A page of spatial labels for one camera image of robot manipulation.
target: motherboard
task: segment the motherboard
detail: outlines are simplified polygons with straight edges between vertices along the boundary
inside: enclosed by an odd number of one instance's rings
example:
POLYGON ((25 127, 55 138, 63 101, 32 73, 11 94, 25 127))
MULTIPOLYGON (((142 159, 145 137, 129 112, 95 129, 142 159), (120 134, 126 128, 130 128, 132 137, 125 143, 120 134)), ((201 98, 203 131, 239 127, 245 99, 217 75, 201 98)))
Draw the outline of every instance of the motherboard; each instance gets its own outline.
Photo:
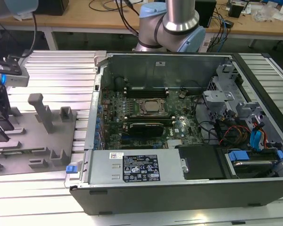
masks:
POLYGON ((105 149, 174 148, 202 144, 193 97, 184 89, 102 90, 105 149))

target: blue light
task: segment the blue light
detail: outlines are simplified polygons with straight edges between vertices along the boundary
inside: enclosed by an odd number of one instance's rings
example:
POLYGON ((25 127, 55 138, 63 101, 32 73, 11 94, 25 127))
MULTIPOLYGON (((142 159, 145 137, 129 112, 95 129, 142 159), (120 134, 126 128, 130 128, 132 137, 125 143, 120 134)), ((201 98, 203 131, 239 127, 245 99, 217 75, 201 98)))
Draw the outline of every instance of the blue light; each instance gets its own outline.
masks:
POLYGON ((2 85, 5 85, 5 83, 6 83, 6 74, 1 74, 1 83, 2 83, 2 85))

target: floor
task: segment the floor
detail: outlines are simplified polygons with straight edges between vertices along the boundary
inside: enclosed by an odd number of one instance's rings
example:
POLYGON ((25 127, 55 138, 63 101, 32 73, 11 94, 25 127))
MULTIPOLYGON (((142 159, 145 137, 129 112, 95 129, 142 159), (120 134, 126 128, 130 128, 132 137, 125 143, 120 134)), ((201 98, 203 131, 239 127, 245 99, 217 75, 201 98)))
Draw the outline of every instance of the floor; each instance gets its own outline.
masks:
MULTIPOLYGON (((29 49, 33 39, 33 32, 24 31, 1 31, 0 59, 8 54, 21 54, 24 49, 29 49)), ((56 38, 60 50, 113 50, 131 51, 136 46, 136 37, 130 34, 100 34, 100 33, 69 33, 57 32, 56 38)), ((274 40, 259 40, 254 48, 249 48, 250 40, 229 38, 221 52, 225 53, 269 53, 270 56, 283 69, 283 42, 279 43, 276 49, 273 47, 278 43, 274 40)), ((48 49, 47 42, 41 32, 37 35, 35 49, 48 49)))

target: power supply label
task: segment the power supply label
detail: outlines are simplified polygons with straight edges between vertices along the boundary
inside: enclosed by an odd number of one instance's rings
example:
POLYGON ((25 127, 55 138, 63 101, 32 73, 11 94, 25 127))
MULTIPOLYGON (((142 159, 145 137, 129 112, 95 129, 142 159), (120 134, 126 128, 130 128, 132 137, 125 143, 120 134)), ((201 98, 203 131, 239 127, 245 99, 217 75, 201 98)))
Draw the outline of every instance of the power supply label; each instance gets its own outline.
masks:
POLYGON ((157 155, 124 155, 123 181, 160 181, 157 155))

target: cpu socket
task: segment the cpu socket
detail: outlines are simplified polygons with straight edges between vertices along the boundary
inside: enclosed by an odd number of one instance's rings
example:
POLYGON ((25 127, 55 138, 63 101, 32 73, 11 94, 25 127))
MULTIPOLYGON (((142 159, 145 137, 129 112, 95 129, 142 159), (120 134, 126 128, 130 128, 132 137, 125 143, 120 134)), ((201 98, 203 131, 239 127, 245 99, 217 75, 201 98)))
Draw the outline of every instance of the cpu socket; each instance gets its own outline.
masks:
POLYGON ((140 114, 164 114, 164 101, 162 99, 144 99, 139 101, 140 114))

